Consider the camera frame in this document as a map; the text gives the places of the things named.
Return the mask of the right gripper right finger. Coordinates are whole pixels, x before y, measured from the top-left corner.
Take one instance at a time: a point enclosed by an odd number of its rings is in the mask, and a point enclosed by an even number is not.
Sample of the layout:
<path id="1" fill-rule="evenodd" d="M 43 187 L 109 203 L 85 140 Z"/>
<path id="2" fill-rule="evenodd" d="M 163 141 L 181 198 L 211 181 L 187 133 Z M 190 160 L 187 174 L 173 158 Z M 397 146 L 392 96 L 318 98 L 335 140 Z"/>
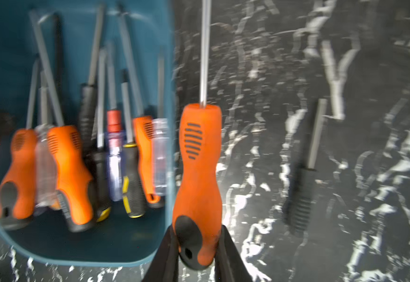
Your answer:
<path id="1" fill-rule="evenodd" d="M 252 282 L 252 278 L 225 225 L 215 254 L 214 277 L 216 282 Z"/>

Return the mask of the black handled screwdriver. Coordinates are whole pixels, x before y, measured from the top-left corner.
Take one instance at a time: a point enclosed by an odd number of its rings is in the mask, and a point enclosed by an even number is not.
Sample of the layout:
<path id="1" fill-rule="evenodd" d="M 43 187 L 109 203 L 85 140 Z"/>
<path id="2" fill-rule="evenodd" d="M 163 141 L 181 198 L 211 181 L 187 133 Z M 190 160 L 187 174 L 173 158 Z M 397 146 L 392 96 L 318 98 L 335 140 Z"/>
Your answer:
<path id="1" fill-rule="evenodd" d="M 316 161 L 321 141 L 327 100 L 318 99 L 314 111 L 313 128 L 306 143 L 306 155 L 296 170 L 293 187 L 290 189 L 290 201 L 287 206 L 287 223 L 290 232 L 297 237 L 304 236 L 310 222 L 314 183 L 316 179 Z"/>

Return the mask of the orange screwdriver large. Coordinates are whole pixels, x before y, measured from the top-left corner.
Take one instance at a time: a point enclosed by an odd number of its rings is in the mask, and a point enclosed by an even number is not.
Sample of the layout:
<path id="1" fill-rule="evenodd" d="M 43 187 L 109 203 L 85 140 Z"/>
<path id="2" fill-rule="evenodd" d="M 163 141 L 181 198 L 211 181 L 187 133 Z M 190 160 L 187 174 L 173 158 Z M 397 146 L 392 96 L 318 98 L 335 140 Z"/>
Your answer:
<path id="1" fill-rule="evenodd" d="M 213 262 L 221 234 L 222 200 L 216 178 L 222 113 L 207 103 L 211 1 L 202 2 L 200 99 L 184 107 L 180 121 L 183 178 L 172 227 L 183 263 L 204 270 Z"/>

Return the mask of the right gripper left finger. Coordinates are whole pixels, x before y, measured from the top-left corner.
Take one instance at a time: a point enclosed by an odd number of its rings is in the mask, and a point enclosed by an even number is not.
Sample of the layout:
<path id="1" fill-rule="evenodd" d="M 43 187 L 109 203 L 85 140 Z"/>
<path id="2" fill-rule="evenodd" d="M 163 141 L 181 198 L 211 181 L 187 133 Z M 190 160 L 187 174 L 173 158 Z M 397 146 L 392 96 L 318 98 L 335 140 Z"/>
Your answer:
<path id="1" fill-rule="evenodd" d="M 178 282 L 179 246 L 172 226 L 169 226 L 142 282 Z"/>

